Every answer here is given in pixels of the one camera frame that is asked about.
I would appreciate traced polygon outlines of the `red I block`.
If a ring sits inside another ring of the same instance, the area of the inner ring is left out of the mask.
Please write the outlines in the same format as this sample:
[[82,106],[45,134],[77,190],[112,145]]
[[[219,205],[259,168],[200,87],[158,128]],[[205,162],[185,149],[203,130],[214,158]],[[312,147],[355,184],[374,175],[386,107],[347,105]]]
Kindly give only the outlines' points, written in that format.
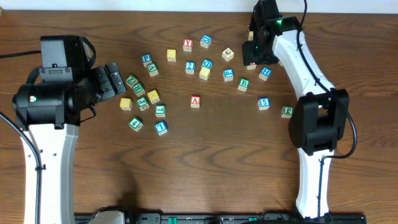
[[248,66],[246,67],[246,69],[247,69],[247,70],[254,70],[254,69],[256,69],[256,67],[257,67],[257,65],[256,65],[255,63],[252,63],[252,64],[248,65]]

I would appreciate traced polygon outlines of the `red A block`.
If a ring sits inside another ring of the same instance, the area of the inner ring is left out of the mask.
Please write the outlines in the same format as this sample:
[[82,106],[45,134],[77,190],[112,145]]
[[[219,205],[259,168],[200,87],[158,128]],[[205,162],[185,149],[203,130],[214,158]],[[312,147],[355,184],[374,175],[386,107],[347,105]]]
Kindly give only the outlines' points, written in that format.
[[200,96],[191,96],[190,99],[190,106],[192,108],[199,108],[200,107],[200,103],[201,103],[201,97]]

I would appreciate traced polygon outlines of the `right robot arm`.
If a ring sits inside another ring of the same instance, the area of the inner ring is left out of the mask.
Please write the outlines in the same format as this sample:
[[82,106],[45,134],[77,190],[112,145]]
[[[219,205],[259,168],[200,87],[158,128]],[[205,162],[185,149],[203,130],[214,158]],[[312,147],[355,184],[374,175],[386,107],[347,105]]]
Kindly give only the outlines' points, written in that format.
[[330,163],[345,124],[354,125],[349,95],[327,80],[312,57],[303,20],[280,14],[275,0],[259,0],[242,45],[244,65],[281,64],[294,88],[297,104],[289,121],[289,136],[298,149],[300,183],[295,208],[304,220],[321,221],[329,214],[327,186]]

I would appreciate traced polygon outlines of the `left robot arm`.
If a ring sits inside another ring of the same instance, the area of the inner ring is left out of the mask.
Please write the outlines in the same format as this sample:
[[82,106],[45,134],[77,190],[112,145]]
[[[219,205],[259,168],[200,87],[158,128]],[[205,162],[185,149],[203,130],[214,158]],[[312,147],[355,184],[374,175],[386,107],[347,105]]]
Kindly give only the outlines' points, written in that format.
[[25,154],[24,223],[74,223],[73,160],[81,112],[124,93],[114,62],[95,67],[85,37],[40,39],[42,66],[12,99]]

